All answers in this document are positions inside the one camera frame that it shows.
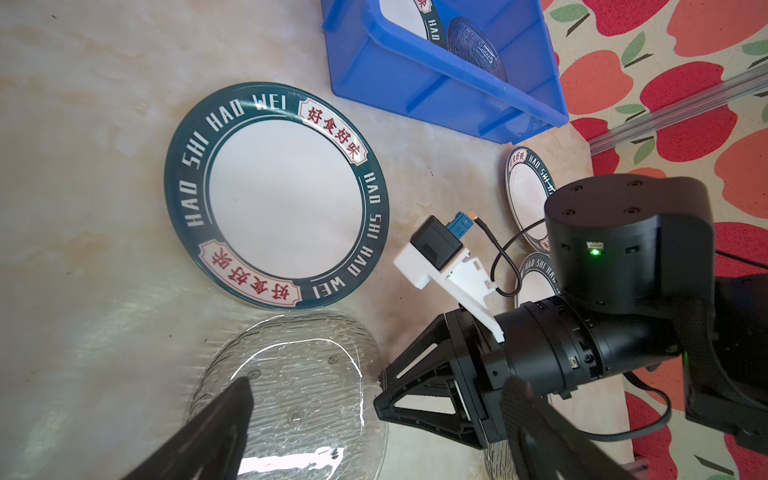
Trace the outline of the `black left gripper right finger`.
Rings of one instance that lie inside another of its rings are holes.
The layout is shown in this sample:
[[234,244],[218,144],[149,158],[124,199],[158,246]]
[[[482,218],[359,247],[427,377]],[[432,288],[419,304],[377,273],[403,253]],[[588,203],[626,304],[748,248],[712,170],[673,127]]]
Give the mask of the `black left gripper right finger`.
[[506,379],[500,409],[521,479],[631,479],[523,379]]

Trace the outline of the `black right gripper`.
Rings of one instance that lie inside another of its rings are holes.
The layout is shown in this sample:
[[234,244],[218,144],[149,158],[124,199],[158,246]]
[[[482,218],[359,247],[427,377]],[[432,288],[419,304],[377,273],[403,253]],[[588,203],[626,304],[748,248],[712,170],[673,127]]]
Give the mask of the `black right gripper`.
[[501,401],[509,375],[502,346],[459,308],[438,315],[379,376],[385,394],[406,380],[406,395],[451,396],[456,413],[397,407],[385,394],[373,406],[384,422],[486,449],[507,438]]

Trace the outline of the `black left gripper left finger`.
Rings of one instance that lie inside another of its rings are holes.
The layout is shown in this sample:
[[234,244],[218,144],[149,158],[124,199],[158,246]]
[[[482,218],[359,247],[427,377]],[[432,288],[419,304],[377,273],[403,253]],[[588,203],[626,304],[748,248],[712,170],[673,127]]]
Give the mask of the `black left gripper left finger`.
[[128,479],[234,479],[247,443],[254,402],[239,378],[192,418]]

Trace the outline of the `medium green rimmed plate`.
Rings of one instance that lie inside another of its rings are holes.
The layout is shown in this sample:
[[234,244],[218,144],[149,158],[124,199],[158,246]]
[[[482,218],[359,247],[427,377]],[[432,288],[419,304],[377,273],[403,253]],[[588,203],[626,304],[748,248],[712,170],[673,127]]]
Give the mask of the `medium green rimmed plate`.
[[431,0],[380,0],[383,16],[395,25],[446,48],[442,20],[436,4]]

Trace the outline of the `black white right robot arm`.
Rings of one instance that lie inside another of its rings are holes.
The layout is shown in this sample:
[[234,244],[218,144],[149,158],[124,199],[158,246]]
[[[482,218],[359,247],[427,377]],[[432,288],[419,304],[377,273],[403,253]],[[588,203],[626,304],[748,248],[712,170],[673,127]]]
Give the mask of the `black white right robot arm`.
[[681,357],[685,414],[767,450],[767,277],[719,278],[704,184],[615,174],[545,202],[556,295],[483,321],[438,316],[383,374],[381,420],[482,449],[515,380],[535,401]]

